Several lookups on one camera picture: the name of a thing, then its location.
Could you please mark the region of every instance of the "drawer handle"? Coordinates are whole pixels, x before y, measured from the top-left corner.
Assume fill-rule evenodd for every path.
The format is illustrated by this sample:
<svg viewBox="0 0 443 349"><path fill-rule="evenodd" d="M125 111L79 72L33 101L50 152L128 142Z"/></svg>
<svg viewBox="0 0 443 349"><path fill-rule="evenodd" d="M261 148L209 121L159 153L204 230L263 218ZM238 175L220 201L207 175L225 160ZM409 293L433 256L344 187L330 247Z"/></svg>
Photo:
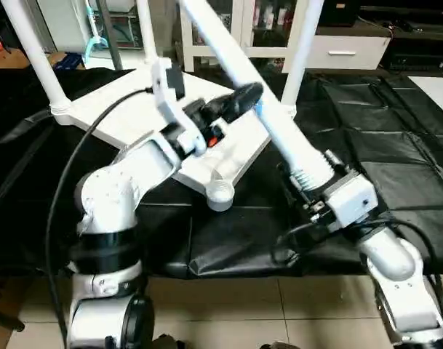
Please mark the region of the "drawer handle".
<svg viewBox="0 0 443 349"><path fill-rule="evenodd" d="M355 51L328 51L330 56L355 56L356 54Z"/></svg>

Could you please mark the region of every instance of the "white plastic casing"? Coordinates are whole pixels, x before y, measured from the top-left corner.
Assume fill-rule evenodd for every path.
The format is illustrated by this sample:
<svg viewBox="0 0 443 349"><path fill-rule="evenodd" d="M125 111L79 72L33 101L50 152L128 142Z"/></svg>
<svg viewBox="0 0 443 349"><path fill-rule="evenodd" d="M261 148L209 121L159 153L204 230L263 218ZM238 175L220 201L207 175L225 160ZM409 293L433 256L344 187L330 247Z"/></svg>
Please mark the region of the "white plastic casing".
<svg viewBox="0 0 443 349"><path fill-rule="evenodd" d="M326 200L340 228L358 222L378 205L375 187L359 174L334 190Z"/></svg>

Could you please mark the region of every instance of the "drawer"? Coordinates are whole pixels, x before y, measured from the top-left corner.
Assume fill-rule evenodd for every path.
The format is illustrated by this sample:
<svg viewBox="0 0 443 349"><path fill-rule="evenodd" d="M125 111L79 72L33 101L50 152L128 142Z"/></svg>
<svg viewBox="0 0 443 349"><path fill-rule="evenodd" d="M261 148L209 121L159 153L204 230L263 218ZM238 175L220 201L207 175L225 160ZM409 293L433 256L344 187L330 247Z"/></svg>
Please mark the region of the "drawer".
<svg viewBox="0 0 443 349"><path fill-rule="evenodd" d="M376 69L389 41L381 37L317 35L307 68Z"/></svg>

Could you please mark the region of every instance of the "tile floor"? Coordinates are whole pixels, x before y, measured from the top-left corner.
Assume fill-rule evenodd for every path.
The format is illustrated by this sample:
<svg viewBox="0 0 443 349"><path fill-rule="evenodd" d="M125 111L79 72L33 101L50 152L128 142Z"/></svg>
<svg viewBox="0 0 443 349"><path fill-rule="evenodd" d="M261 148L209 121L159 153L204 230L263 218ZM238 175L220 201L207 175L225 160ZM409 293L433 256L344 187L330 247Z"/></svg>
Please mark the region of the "tile floor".
<svg viewBox="0 0 443 349"><path fill-rule="evenodd" d="M71 284L60 283L68 306ZM258 349L275 340L302 349L392 348L366 276L179 281L152 278L155 335L193 349ZM46 281L36 281L20 313L24 332L7 349L61 348Z"/></svg>

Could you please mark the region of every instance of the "black mat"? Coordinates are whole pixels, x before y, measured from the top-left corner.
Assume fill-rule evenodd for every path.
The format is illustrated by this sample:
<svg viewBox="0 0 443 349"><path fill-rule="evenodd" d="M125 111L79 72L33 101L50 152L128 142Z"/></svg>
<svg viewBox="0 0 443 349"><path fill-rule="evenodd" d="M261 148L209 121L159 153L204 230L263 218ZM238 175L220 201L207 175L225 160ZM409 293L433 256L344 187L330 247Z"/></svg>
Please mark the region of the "black mat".
<svg viewBox="0 0 443 349"><path fill-rule="evenodd" d="M107 70L68 71L59 78L76 97L116 75ZM284 77L268 82L280 93ZM332 149L368 175L379 191L382 214L424 229L443 272L443 111L400 77L307 76L299 101L296 121L311 142L320 150ZM0 139L46 105L31 71L0 72ZM59 127L47 119L0 144L0 188L6 188L0 190L3 270L42 268L49 201L81 135L74 127ZM94 139L73 167L55 221L59 265L66 260L80 218L72 201L75 183L105 166L115 153ZM281 263L292 254L290 249L272 254L277 237L298 222L282 192L276 170L280 161L269 145L236 186L233 208L221 214L208 210L202 196L174 180L149 193L137 214L142 256L150 272L177 278L362 273L358 254L339 236L292 265ZM425 254L418 238L405 233Z"/></svg>

